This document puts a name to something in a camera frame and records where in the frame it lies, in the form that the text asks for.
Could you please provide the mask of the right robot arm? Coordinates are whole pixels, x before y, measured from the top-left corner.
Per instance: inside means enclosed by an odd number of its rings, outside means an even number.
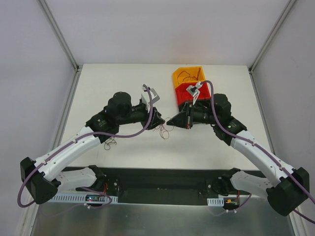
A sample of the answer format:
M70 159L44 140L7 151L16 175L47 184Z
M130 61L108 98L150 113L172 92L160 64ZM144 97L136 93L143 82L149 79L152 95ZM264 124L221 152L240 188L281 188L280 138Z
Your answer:
M190 129L194 124L209 124L216 136L250 160L263 177L249 175L233 168L214 180L212 190L223 196L246 191L268 201L282 216L293 212L310 191L309 173L296 169L266 151L247 128L231 114L231 104L225 94L206 95L193 101L188 92L176 95L179 113L167 125Z

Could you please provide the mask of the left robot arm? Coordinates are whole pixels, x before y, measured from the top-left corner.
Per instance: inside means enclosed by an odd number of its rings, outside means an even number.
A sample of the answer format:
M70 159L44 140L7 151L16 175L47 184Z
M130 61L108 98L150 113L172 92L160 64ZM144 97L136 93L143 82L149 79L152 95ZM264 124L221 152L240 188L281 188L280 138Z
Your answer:
M105 174L96 166L90 165L77 171L64 171L64 168L88 150L105 143L110 138L121 138L121 125L140 123L142 129L133 138L145 130L155 129L165 123L161 114L153 106L159 95L153 88L146 88L141 94L139 104L133 106L131 96L126 92L117 92L108 100L99 113L92 116L86 124L68 141L48 154L32 160L29 157L20 163L22 188L27 188L33 202L40 205L51 200L57 193L76 189L105 193L107 180Z

